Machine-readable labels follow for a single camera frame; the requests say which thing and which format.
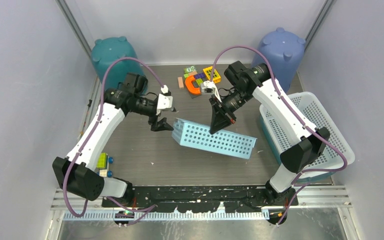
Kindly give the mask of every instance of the gray wood tabletop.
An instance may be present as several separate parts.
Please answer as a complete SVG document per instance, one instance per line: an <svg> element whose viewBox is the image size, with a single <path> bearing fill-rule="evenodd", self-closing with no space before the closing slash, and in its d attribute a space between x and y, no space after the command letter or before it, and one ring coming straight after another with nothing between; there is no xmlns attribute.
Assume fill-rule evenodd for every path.
<svg viewBox="0 0 384 240"><path fill-rule="evenodd" d="M207 65L195 65L202 72ZM163 112L173 125L176 118L210 125L212 109L208 95L191 98L187 90L179 89L178 77L183 76L186 65L152 66L172 92L177 112ZM223 75L227 65L217 65L222 75L218 88L230 88ZM160 86L145 70L149 80L148 91L159 93ZM288 94L302 92L300 82L294 78ZM133 185L244 185L265 184L276 172L275 160L260 124L260 103L252 99L235 111L236 123L226 130L257 138L250 159L242 159L213 152L180 146L171 131L152 132L148 118L130 113L116 128L104 152L114 158L109 167L113 177ZM321 183L331 183L330 178Z"/></svg>

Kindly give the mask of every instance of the white laundry basket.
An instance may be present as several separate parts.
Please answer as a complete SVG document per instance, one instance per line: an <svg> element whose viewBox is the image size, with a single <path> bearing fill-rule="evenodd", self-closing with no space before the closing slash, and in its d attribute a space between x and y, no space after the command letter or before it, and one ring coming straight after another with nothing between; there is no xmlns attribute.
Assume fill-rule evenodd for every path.
<svg viewBox="0 0 384 240"><path fill-rule="evenodd" d="M334 121L329 116L328 112L326 112L317 97L311 92L299 92L288 96L293 104L295 104L296 107L302 112L302 114L304 114L304 116L313 122L318 128L326 127L329 130L329 143L333 144L341 151L341 153L345 155L348 164L352 164L356 158L354 152L351 150L347 141L345 141L341 132L338 130ZM285 132L280 125L278 125L267 108L261 105L259 107L259 111L261 113L262 130L277 162L281 164L280 154L290 148L291 144L289 143ZM306 169L337 169L342 165L342 158L330 147L326 146L323 154ZM300 183L318 181L332 174L333 172L323 171L306 172L299 178L298 181Z"/></svg>

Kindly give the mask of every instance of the teal bin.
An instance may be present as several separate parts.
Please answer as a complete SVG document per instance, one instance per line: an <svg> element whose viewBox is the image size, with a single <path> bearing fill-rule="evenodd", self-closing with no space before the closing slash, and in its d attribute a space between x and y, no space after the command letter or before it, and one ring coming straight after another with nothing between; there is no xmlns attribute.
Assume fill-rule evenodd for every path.
<svg viewBox="0 0 384 240"><path fill-rule="evenodd" d="M92 49L90 59L101 83L108 67L115 60L122 57L138 58L133 46L127 41L125 36L110 37L95 41L95 46ZM119 84L124 82L127 73L135 73L145 76L139 63L132 60L121 61L109 71L105 82L105 90L109 88L117 89Z"/></svg>

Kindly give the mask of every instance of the robotic arm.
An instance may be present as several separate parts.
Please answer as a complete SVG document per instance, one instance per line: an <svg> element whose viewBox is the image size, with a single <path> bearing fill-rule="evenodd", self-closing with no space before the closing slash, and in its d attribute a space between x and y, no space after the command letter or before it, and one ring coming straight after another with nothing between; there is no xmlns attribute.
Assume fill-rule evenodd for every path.
<svg viewBox="0 0 384 240"><path fill-rule="evenodd" d="M306 119L285 95L284 98L304 120L305 126L297 120L276 93L275 86L270 80L269 70L264 63L253 68L246 68L240 61L236 61L228 66L224 75L233 85L233 90L229 90L228 95L222 99L218 94L211 95L209 102L212 107L212 117L209 132L214 134L234 124L236 122L234 111L255 98L274 116L292 145L291 148L280 154L281 165L275 175L266 183L263 194L268 203L272 203L287 193L297 175L314 162L325 149L326 145L309 133L305 126L310 127L325 140L329 139L330 133L327 128L318 129ZM275 79L275 84L282 91L277 79Z"/></svg>
<svg viewBox="0 0 384 240"><path fill-rule="evenodd" d="M162 93L157 95L156 99L142 97L140 93L143 92L147 83L148 80L144 76L128 73L119 89L110 88L105 91L102 117L94 129L92 137L88 139L89 133L93 130L95 124L91 124L87 128L80 141L65 158L57 157L52 164L61 188L70 162L79 152L80 146L87 142L69 173L67 191L90 201L97 199L99 196L113 196L128 201L127 195L130 195L131 192L129 182L116 178L101 177L94 170L99 155L108 139L129 112L148 116L148 123L153 132L173 130L172 126L167 123L166 117L158 121L162 111L176 111L173 107L171 93L165 85L161 88ZM99 115L96 114L92 123L97 122L98 117Z"/></svg>

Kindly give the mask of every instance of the light blue basket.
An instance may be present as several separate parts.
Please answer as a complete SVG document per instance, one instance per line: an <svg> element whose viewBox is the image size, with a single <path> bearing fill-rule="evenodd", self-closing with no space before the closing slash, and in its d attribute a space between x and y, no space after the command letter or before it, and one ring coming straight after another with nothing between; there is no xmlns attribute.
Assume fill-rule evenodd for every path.
<svg viewBox="0 0 384 240"><path fill-rule="evenodd" d="M184 147L249 159L257 138L220 130L213 135L210 127L177 118L171 136Z"/></svg>

